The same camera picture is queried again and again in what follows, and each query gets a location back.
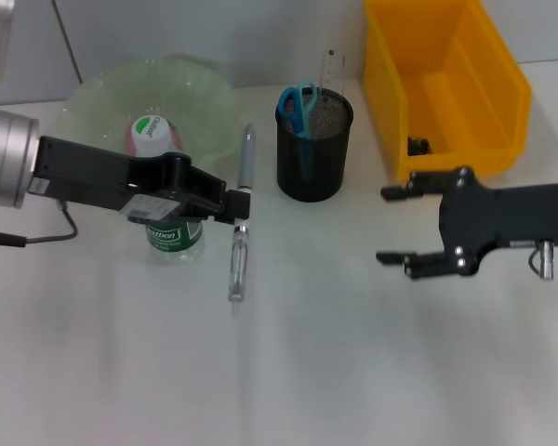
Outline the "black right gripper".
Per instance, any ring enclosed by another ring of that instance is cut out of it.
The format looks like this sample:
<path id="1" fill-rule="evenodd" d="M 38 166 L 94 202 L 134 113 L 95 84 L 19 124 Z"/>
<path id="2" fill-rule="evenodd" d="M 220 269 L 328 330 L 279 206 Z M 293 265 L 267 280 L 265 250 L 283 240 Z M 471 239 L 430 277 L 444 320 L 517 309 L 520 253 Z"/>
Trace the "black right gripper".
<path id="1" fill-rule="evenodd" d="M 444 251 L 376 252 L 383 266 L 402 266 L 412 280 L 472 276 L 497 249 L 558 246 L 558 183 L 491 189 L 469 168 L 414 171 L 404 186 L 380 190 L 387 202 L 442 195 L 439 230 Z"/>

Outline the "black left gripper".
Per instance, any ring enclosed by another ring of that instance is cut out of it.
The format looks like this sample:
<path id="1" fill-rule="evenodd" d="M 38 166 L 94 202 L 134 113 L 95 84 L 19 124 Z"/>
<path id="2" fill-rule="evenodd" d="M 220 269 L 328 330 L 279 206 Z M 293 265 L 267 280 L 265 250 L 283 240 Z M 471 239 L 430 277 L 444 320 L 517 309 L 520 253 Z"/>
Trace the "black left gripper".
<path id="1" fill-rule="evenodd" d="M 180 187 L 187 172 L 186 195 Z M 232 225 L 250 214 L 248 192 L 228 190 L 224 180 L 191 166 L 186 155 L 138 158 L 52 137 L 39 139 L 27 191 L 123 212 L 139 222 L 212 218 Z"/>

